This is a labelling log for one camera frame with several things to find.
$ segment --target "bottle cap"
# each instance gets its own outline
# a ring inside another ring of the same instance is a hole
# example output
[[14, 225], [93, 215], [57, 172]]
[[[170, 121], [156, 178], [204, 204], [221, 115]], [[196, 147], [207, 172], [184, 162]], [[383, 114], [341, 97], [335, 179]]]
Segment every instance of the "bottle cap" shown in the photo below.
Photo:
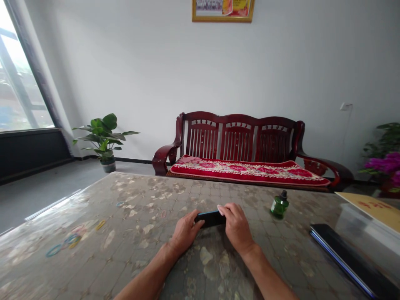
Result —
[[282, 194], [280, 194], [279, 198], [280, 198], [282, 201], [287, 201], [287, 200], [288, 200], [287, 197], [288, 197], [288, 196], [287, 196], [287, 191], [286, 191], [286, 190], [283, 190], [283, 191], [282, 191]]

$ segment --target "wall outlet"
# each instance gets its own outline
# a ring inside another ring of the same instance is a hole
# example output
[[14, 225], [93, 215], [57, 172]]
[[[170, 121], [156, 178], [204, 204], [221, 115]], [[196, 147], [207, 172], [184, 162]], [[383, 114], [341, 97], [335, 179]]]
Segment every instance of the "wall outlet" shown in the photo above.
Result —
[[342, 105], [341, 105], [341, 107], [340, 107], [340, 110], [349, 110], [349, 109], [350, 109], [350, 106], [352, 106], [351, 103], [345, 103], [345, 102], [343, 102]]

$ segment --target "patterned tablecloth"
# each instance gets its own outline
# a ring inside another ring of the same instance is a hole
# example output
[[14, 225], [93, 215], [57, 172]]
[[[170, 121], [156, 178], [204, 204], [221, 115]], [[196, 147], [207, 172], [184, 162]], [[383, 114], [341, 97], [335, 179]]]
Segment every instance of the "patterned tablecloth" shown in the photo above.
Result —
[[[344, 200], [288, 190], [285, 219], [275, 220], [269, 208], [280, 192], [112, 173], [0, 237], [0, 299], [111, 299], [172, 236], [180, 217], [228, 202], [243, 207], [255, 241], [300, 299], [363, 298], [308, 234], [310, 223], [334, 228]], [[102, 220], [105, 224], [96, 230]], [[73, 233], [82, 239], [70, 249], [63, 243]], [[47, 257], [57, 245], [62, 249]], [[223, 226], [217, 226], [200, 231], [169, 274], [160, 298], [261, 297]]]

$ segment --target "green bottle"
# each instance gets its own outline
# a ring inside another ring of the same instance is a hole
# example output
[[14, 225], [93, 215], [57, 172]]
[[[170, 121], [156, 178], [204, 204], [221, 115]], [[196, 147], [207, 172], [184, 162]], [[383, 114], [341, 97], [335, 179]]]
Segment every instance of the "green bottle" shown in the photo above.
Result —
[[282, 194], [280, 196], [276, 196], [274, 198], [274, 202], [272, 203], [271, 206], [271, 213], [274, 215], [274, 217], [277, 217], [278, 219], [283, 219], [283, 216], [285, 214], [285, 211], [288, 209], [289, 202], [287, 198], [287, 191], [282, 191]]

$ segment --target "green leafy plant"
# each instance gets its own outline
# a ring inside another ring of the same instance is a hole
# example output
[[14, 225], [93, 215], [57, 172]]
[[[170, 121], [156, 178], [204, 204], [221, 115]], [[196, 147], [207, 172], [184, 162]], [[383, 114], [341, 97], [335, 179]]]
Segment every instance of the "green leafy plant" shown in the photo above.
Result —
[[98, 155], [100, 161], [107, 162], [114, 158], [114, 150], [122, 150], [121, 147], [115, 145], [123, 145], [126, 135], [138, 134], [136, 131], [127, 131], [123, 133], [113, 133], [117, 128], [117, 117], [109, 114], [103, 119], [93, 119], [90, 125], [75, 127], [72, 130], [80, 129], [89, 131], [90, 134], [84, 137], [78, 137], [73, 140], [75, 145], [79, 140], [91, 142], [95, 148], [83, 148], [82, 150], [93, 150]]
[[379, 125], [377, 129], [384, 131], [377, 143], [368, 142], [365, 144], [364, 157], [384, 158], [390, 152], [400, 150], [400, 124], [397, 122]]

